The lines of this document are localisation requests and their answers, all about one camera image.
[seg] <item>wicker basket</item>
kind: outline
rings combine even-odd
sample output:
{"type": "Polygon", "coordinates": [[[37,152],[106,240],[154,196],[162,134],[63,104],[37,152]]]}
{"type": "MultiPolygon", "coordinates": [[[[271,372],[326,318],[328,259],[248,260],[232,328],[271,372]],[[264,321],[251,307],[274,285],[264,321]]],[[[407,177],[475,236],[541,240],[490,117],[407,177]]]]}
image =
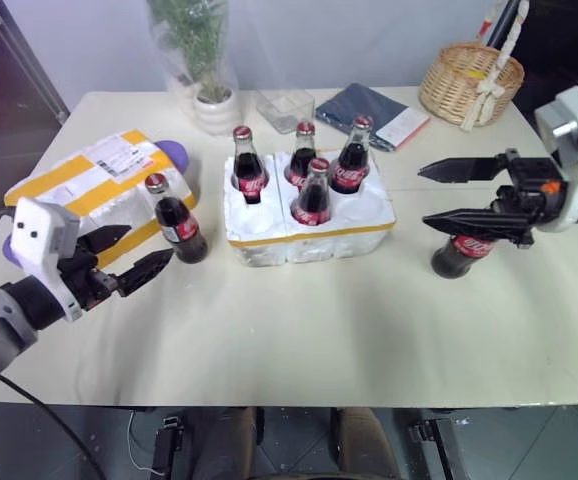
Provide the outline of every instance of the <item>wicker basket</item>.
{"type": "MultiPolygon", "coordinates": [[[[427,110],[451,123],[462,124],[463,128],[468,112],[481,95],[478,85],[492,73],[501,55],[495,48],[479,44],[483,31],[485,30],[481,30],[476,42],[458,43],[443,49],[420,87],[420,102],[427,110]]],[[[511,51],[513,45],[507,46],[508,51],[511,51]]],[[[518,92],[525,76],[522,65],[511,57],[499,70],[497,77],[496,73],[498,72],[493,74],[495,83],[504,88],[504,93],[493,99],[495,103],[491,117],[485,121],[479,119],[472,122],[474,125],[488,125],[500,117],[518,92]]]]}

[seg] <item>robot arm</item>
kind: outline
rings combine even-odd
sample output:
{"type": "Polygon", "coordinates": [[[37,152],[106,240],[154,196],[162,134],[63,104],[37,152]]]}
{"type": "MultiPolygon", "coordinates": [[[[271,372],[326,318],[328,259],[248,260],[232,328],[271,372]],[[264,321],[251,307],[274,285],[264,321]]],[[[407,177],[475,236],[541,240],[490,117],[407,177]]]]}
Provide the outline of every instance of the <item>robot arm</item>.
{"type": "Polygon", "coordinates": [[[522,158],[509,149],[493,158],[450,158],[432,163],[419,175],[441,183],[492,180],[503,170],[512,186],[503,186],[486,209],[459,209],[423,218],[451,235],[486,241],[533,244],[531,229],[566,230],[578,223],[578,87],[536,111],[545,146],[553,158],[522,158]]]}
{"type": "Polygon", "coordinates": [[[127,296],[169,263],[171,249],[153,252],[122,275],[97,268],[97,253],[128,226],[105,226],[78,238],[79,219],[63,207],[20,199],[11,246],[30,276],[0,287],[0,372],[60,318],[73,321],[114,291],[127,296]]]}

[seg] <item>cola bottle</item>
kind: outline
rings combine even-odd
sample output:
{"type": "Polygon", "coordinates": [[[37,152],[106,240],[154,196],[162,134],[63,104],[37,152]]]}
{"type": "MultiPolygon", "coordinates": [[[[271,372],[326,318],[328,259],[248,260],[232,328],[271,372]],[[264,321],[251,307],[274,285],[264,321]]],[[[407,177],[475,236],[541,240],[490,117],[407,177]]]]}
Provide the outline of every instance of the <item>cola bottle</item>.
{"type": "Polygon", "coordinates": [[[248,204],[260,203],[260,192],[269,182],[269,174],[253,148],[251,129],[241,125],[234,128],[236,153],[233,162],[233,186],[242,192],[248,204]]]}
{"type": "Polygon", "coordinates": [[[309,164],[307,180],[291,204],[291,215],[297,222],[314,227],[329,221],[328,171],[329,162],[324,158],[314,158],[309,164]]]}
{"type": "Polygon", "coordinates": [[[314,146],[314,135],[316,127],[312,122],[304,120],[296,128],[296,148],[291,157],[291,163],[285,168],[285,178],[298,191],[307,180],[309,173],[309,163],[316,158],[316,149],[314,146]]]}
{"type": "Polygon", "coordinates": [[[145,179],[145,187],[156,200],[156,218],[162,234],[173,247],[176,256],[185,263],[198,263],[209,248],[200,233],[198,222],[187,206],[169,188],[162,173],[145,179]]]}
{"type": "Polygon", "coordinates": [[[452,236],[433,254],[431,267],[444,278],[462,277],[477,260],[489,255],[494,244],[467,235],[452,236]]]}
{"type": "Polygon", "coordinates": [[[358,115],[345,147],[333,163],[331,188],[338,193],[356,193],[368,173],[369,135],[373,120],[368,115],[358,115]]]}

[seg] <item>purple object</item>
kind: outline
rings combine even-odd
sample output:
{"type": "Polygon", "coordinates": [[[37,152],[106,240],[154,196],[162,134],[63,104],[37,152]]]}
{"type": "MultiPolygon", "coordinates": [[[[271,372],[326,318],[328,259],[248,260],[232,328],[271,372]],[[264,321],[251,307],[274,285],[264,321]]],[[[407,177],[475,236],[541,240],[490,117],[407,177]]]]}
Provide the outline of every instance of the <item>purple object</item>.
{"type": "Polygon", "coordinates": [[[161,140],[155,142],[156,147],[165,152],[171,162],[176,166],[181,174],[184,174],[189,167],[189,156],[182,144],[173,140],[161,140]]]}
{"type": "Polygon", "coordinates": [[[18,261],[16,256],[13,254],[13,251],[11,250],[11,234],[7,235],[7,238],[5,238],[5,242],[2,244],[2,254],[11,263],[22,268],[22,265],[20,265],[20,262],[18,261]]]}

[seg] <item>potted plant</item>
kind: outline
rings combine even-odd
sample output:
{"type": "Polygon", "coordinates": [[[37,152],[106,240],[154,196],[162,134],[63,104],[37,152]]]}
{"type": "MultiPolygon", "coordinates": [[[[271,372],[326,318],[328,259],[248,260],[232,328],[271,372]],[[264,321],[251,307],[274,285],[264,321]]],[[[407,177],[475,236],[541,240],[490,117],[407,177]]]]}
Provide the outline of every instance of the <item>potted plant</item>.
{"type": "Polygon", "coordinates": [[[148,0],[168,89],[214,135],[242,123],[234,81],[225,75],[225,0],[148,0]]]}

